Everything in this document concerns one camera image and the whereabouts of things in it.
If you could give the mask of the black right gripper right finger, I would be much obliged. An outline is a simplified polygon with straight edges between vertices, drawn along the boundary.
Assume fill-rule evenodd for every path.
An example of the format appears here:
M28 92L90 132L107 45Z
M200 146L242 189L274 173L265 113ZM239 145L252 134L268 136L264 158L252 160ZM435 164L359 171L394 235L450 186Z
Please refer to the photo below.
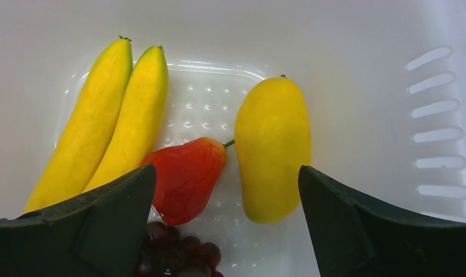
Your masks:
M397 207L311 166L298 188L321 276L466 276L466 223Z

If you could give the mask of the yellow fake fruit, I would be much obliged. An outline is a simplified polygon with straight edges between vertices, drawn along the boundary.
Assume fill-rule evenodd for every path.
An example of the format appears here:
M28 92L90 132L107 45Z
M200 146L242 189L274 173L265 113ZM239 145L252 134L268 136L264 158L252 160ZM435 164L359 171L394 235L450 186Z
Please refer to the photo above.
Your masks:
M311 132L303 93L285 75L256 84L235 120L243 210L258 224L276 223L300 203L299 170L311 163Z
M157 141L168 94L163 46L133 61L120 37L96 58L24 213L89 192L134 170Z

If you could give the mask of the dark red fake fruit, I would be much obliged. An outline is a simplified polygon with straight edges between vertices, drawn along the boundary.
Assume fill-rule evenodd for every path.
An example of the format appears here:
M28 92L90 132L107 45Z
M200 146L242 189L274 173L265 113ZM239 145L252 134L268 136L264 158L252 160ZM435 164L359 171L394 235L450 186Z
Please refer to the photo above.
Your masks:
M220 248L201 242L194 235L182 237L174 226L148 222L134 276L211 276L223 277L217 267Z

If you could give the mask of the red fake pear fruit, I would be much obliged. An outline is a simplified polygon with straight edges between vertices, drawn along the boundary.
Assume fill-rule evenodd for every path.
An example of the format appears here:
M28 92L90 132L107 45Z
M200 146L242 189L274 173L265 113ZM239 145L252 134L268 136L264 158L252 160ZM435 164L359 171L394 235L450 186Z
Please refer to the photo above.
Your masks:
M227 148L234 143L234 139L221 143L199 137L144 158L142 165L152 164L156 169L152 206L167 225L188 223L205 209L226 166Z

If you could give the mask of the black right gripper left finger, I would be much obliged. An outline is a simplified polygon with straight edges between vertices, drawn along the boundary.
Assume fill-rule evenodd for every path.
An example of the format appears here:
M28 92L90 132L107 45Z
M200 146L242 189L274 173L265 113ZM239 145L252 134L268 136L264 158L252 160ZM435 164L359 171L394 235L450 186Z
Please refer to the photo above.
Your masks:
M0 219L0 276L132 276L155 191L141 166L61 203Z

